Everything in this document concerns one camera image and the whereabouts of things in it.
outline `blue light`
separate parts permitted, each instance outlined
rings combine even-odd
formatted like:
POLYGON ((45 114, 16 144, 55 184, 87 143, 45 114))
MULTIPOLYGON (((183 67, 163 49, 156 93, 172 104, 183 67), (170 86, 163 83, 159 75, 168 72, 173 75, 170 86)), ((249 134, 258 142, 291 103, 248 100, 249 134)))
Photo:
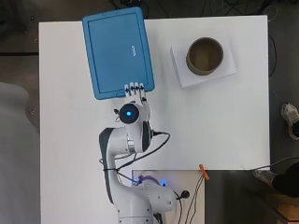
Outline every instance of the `blue light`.
POLYGON ((163 179, 163 180, 161 181, 161 185, 162 185, 163 187, 166 186, 166 180, 165 180, 165 179, 163 179))

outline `shoe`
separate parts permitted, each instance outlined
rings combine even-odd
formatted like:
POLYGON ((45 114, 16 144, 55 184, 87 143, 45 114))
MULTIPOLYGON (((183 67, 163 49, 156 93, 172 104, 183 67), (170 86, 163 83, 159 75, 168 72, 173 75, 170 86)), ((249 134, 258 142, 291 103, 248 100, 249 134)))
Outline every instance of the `shoe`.
POLYGON ((299 121, 299 113, 294 105, 284 104, 280 108, 281 117, 287 121, 289 125, 290 137, 294 140, 299 140, 299 137, 293 134, 292 125, 299 121))
POLYGON ((271 188, 272 186, 272 181, 276 174, 274 174, 271 171, 265 171, 265 170, 254 170, 252 171, 252 174, 258 178, 259 180, 263 181, 265 184, 269 185, 271 188))

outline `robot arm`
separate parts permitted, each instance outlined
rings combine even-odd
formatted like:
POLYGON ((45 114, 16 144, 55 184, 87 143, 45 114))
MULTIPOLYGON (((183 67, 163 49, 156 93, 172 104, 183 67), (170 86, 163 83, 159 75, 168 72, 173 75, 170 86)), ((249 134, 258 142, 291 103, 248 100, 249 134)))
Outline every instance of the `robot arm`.
POLYGON ((144 86, 125 86, 127 103, 119 112, 122 128, 106 128, 99 136, 108 197, 119 214, 121 224, 151 224, 153 212, 174 209, 176 195, 171 189, 158 185, 124 186, 118 179, 115 157, 143 153, 150 146, 150 109, 144 86))

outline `blue plastic tray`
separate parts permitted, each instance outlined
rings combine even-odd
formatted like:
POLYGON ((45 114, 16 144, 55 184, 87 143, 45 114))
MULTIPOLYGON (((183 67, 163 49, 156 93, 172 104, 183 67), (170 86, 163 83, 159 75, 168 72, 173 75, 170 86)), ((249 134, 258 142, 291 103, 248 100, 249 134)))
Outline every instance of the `blue plastic tray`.
POLYGON ((150 49, 142 11, 131 7, 83 19, 83 31, 98 100, 124 96, 123 87, 142 82, 154 89, 150 49))

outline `cup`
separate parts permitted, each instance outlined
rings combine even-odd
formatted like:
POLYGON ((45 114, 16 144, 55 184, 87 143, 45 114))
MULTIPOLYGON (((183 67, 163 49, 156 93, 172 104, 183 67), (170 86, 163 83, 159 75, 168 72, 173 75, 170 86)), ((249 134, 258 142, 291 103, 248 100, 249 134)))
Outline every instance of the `cup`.
POLYGON ((221 44, 210 37, 195 40, 187 53, 188 68, 197 76, 207 76, 214 72, 223 61, 221 44))

